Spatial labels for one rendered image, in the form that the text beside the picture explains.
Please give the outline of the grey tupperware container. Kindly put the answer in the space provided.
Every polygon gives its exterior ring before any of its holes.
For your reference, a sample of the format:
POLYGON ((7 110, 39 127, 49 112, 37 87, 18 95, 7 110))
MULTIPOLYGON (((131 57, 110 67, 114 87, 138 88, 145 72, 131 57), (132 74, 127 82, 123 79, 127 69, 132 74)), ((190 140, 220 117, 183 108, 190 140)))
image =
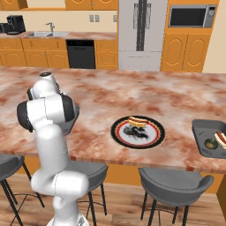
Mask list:
POLYGON ((205 157, 218 159, 226 159, 226 150, 219 144, 217 149, 208 149, 205 147, 207 139, 215 139, 217 131, 223 132, 226 135, 226 123, 219 120, 193 119, 192 132, 196 140, 200 154, 205 157))
POLYGON ((77 105, 70 96, 61 94, 64 108, 64 121, 59 124, 64 135, 72 131, 77 118, 79 117, 79 105, 77 105))

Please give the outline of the large black rimmed plate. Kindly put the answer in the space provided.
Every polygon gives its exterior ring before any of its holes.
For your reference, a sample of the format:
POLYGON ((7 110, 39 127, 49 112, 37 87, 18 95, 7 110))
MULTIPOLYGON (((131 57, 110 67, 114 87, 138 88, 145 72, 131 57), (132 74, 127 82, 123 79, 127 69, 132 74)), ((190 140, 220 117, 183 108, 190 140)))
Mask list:
POLYGON ((150 117, 128 116, 118 119, 110 129, 111 136, 118 144, 133 149, 149 149, 157 147, 165 140, 163 126, 150 117), (145 127, 136 127, 128 123, 129 117, 147 120, 145 127))

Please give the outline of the round green brown vegetable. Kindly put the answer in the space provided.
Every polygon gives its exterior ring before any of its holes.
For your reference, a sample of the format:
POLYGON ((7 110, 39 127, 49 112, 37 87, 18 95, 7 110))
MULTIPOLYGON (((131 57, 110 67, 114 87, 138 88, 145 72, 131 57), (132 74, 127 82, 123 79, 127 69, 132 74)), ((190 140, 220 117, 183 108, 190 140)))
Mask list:
POLYGON ((218 148, 218 143, 214 139, 207 139, 205 141, 205 147, 208 149, 217 149, 218 148))

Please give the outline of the hot dog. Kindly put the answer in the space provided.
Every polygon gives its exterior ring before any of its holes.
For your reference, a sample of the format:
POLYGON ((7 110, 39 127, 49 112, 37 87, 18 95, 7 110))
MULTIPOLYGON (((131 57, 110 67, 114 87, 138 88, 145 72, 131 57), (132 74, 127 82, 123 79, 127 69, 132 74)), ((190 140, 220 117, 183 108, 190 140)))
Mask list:
POLYGON ((217 131, 215 133, 215 139, 218 142, 218 144, 226 150, 226 136, 223 132, 217 131))
POLYGON ((137 117, 129 117, 128 123, 133 125, 133 126, 136 126, 136 127, 145 127, 147 125, 147 120, 137 118, 137 117))

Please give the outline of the orange base cupboards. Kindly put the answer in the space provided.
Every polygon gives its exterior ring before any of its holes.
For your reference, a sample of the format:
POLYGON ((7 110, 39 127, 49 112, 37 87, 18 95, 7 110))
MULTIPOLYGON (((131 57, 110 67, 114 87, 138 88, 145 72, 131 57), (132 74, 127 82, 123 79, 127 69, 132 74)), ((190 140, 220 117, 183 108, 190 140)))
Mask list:
POLYGON ((98 70, 117 70, 117 40, 96 40, 94 44, 96 68, 98 70))
POLYGON ((0 38, 0 65, 68 68, 66 41, 0 38))

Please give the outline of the grey bar stool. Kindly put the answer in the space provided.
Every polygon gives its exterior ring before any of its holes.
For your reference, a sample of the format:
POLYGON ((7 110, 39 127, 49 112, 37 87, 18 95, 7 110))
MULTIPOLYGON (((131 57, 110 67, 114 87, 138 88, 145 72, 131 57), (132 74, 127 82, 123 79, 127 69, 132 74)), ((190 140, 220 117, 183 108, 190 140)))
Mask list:
POLYGON ((70 161, 66 169, 78 171, 87 176, 89 180, 89 187, 87 191, 88 198, 89 198, 89 201, 88 201, 89 206, 88 206, 87 212, 92 213, 93 224, 94 226, 97 226, 96 219, 95 219, 92 191, 98 187, 101 187, 102 203, 98 203, 98 205, 103 206, 104 214, 106 215, 107 207, 106 207, 103 182, 105 180, 105 177, 107 176, 108 166, 105 163, 99 163, 99 162, 70 161))
POLYGON ((145 190, 145 197, 140 219, 143 219, 147 196, 153 198, 153 204, 148 220, 152 225, 156 204, 172 206, 175 208, 172 223, 175 223, 179 207, 184 207, 182 226, 186 225, 189 206, 197 201, 214 182, 214 177, 202 177, 199 172, 181 171, 175 169, 139 168, 141 184, 145 190))
POLYGON ((19 226, 24 226, 19 216, 19 209, 16 208, 18 201, 7 182, 7 178, 14 175, 20 168, 24 169, 28 179, 31 180, 32 177, 26 166, 25 157, 23 155, 0 154, 0 185, 14 212, 14 219, 18 220, 19 226))

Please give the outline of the orange island base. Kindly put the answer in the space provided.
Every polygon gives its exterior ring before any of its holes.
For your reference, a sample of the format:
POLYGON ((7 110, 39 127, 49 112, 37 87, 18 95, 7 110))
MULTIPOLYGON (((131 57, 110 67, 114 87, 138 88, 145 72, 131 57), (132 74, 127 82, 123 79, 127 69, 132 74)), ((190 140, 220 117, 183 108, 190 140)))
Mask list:
MULTIPOLYGON (((37 156, 25 157, 26 166, 31 175, 40 168, 39 158, 37 156)), ((138 166, 125 166, 118 164, 108 164, 109 169, 105 181, 112 184, 138 185, 141 186, 138 166)), ((214 182, 207 189, 207 193, 217 194, 220 187, 223 174, 213 174, 214 182)))

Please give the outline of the black dishwasher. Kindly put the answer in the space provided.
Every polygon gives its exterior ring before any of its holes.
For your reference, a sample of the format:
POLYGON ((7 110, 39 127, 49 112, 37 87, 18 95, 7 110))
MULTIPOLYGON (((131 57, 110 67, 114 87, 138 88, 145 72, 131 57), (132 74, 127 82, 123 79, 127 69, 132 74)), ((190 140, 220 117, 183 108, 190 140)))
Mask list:
POLYGON ((67 40, 69 65, 74 69, 94 69, 95 53, 93 40, 67 40))

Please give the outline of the grey fridge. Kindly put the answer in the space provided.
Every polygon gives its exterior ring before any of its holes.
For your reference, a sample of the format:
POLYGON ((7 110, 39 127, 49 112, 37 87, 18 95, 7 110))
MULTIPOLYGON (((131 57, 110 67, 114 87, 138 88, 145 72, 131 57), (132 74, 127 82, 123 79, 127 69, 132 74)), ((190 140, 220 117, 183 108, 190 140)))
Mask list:
POLYGON ((118 1, 118 69, 158 72, 168 0, 118 1))

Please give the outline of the orange tall cupboard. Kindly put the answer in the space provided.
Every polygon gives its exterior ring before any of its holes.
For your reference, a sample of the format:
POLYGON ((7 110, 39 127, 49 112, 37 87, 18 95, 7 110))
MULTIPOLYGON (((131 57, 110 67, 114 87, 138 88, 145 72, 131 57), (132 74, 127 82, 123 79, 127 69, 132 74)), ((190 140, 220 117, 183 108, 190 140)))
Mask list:
POLYGON ((212 27, 170 27, 172 7, 206 5, 217 11, 220 0, 169 0, 162 47, 162 72, 202 72, 212 27))

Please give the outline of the steel sink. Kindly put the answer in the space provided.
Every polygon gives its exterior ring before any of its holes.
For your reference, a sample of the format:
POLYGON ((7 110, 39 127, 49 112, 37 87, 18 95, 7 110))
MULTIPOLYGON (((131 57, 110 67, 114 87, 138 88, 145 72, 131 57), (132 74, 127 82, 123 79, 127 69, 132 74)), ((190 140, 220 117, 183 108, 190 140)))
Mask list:
POLYGON ((26 37, 65 37, 68 32, 32 32, 26 37))

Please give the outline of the grey microwave oven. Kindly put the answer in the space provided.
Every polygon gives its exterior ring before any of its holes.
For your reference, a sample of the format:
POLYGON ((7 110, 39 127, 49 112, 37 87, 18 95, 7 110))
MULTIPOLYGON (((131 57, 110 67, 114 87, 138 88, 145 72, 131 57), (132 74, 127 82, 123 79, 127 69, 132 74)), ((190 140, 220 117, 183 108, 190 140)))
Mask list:
POLYGON ((171 5, 169 27, 210 28, 213 25, 216 4, 171 5))

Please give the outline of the black coffee machine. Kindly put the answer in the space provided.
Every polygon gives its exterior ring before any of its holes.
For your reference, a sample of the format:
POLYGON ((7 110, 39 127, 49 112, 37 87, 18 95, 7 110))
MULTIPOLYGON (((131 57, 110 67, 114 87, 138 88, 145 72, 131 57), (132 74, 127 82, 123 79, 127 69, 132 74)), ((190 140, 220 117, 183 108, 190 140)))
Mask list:
POLYGON ((17 35, 26 31, 22 15, 9 15, 6 23, 0 23, 0 34, 17 35))

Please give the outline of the orange wall cupboards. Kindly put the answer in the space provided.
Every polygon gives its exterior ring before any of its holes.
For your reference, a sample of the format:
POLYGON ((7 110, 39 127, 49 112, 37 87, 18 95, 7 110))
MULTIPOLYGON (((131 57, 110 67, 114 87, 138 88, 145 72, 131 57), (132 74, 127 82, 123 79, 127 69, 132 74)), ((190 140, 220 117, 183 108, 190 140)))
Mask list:
POLYGON ((19 11, 27 8, 26 0, 0 0, 0 5, 4 11, 19 11))
POLYGON ((71 11, 116 11, 118 0, 64 0, 71 11))

